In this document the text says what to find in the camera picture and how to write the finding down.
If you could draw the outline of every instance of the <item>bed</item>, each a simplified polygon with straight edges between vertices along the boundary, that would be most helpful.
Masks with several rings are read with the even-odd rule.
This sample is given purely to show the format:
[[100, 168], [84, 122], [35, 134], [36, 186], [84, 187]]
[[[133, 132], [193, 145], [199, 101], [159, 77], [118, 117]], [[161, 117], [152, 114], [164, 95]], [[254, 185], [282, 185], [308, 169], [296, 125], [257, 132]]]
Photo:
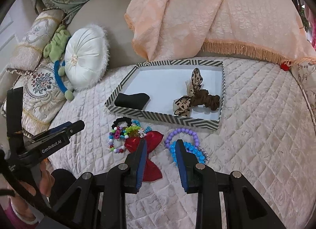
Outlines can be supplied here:
[[[208, 166], [223, 173], [241, 171], [286, 228], [304, 228], [316, 198], [316, 144], [312, 115], [295, 78], [264, 61], [203, 59], [223, 61], [226, 76], [220, 128], [196, 129], [211, 158]], [[65, 103], [51, 128], [79, 119], [86, 127], [49, 157], [55, 169], [64, 168], [79, 177], [87, 171], [106, 172], [124, 161], [128, 152], [114, 154], [107, 145], [110, 127], [122, 115], [109, 112], [104, 103], [132, 67], [108, 70], [99, 84], [75, 92], [75, 99]], [[149, 125], [165, 136], [176, 127], [137, 119], [143, 127]], [[194, 228], [197, 195], [183, 191], [163, 142], [150, 158], [163, 178], [143, 183], [137, 195], [126, 196], [128, 228]]]

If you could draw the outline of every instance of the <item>metal screw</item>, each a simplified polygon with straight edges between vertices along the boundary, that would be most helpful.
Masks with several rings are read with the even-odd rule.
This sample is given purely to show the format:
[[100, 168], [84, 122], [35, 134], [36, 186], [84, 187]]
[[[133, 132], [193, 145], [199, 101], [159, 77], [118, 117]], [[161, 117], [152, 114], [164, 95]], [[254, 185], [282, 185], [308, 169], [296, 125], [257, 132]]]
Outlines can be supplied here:
[[89, 173], [89, 172], [86, 172], [86, 173], [84, 173], [83, 175], [82, 175], [82, 178], [84, 179], [84, 180], [87, 180], [87, 179], [89, 179], [91, 177], [91, 173]]
[[197, 169], [205, 169], [205, 165], [204, 165], [203, 163], [197, 163], [197, 164], [195, 165], [195, 167], [196, 167]]
[[233, 172], [233, 177], [240, 178], [241, 177], [241, 173], [239, 171], [234, 171]]
[[125, 163], [122, 163], [122, 164], [120, 164], [120, 165], [118, 166], [118, 168], [119, 168], [120, 170], [125, 170], [125, 169], [128, 168], [128, 165], [125, 164]]

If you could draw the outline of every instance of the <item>quilted bedspread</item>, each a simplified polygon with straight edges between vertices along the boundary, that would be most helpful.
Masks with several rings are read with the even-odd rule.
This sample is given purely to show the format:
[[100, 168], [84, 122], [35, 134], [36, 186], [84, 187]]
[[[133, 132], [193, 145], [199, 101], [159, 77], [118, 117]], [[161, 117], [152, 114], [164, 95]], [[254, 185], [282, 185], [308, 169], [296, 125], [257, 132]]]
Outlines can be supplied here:
[[[316, 144], [312, 117], [294, 77], [263, 61], [202, 59], [222, 60], [226, 77], [220, 128], [196, 129], [211, 158], [208, 166], [223, 173], [241, 171], [287, 228], [304, 228], [316, 197]], [[87, 171], [106, 172], [124, 161], [128, 152], [111, 153], [107, 144], [110, 127], [121, 115], [110, 113], [104, 103], [131, 68], [108, 70], [98, 85], [65, 103], [51, 128], [79, 119], [86, 127], [50, 156], [54, 168], [79, 177]], [[177, 127], [139, 120], [164, 135]], [[170, 152], [161, 143], [150, 158], [163, 178], [143, 183], [137, 195], [127, 194], [128, 228], [195, 228], [197, 195], [184, 192]]]

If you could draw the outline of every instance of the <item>red hair bow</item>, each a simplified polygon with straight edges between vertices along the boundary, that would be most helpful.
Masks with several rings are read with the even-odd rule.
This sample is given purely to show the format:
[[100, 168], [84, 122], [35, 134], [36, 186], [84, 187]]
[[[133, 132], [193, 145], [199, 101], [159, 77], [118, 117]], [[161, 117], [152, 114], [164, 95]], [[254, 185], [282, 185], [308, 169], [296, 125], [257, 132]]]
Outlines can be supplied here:
[[[149, 131], [144, 137], [144, 139], [147, 141], [147, 159], [143, 177], [144, 182], [153, 182], [162, 178], [160, 169], [154, 162], [148, 159], [149, 153], [151, 153], [158, 146], [158, 144], [160, 144], [162, 138], [163, 134], [159, 133], [158, 131]], [[140, 139], [140, 137], [127, 138], [124, 144], [126, 149], [128, 149], [130, 153], [136, 151]]]

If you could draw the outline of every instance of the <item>round white pillow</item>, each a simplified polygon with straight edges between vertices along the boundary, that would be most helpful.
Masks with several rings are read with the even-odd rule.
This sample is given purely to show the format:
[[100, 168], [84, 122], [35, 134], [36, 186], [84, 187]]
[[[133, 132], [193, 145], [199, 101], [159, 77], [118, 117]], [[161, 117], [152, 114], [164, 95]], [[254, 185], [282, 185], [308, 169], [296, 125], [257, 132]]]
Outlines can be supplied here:
[[99, 82], [106, 70], [109, 43], [98, 25], [78, 29], [69, 39], [65, 53], [65, 73], [75, 89]]

